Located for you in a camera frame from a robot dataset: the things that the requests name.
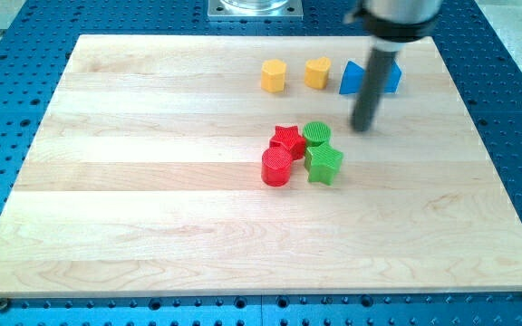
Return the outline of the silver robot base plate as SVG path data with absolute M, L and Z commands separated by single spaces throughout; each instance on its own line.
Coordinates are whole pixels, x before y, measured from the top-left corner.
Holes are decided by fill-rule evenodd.
M 212 20 L 304 17 L 302 0 L 208 0 Z

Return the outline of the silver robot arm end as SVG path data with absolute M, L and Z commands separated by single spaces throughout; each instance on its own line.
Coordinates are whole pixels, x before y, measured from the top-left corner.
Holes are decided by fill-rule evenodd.
M 360 23 L 372 37 L 372 48 L 399 52 L 406 43 L 430 36 L 438 22 L 442 0 L 357 0 L 343 17 Z

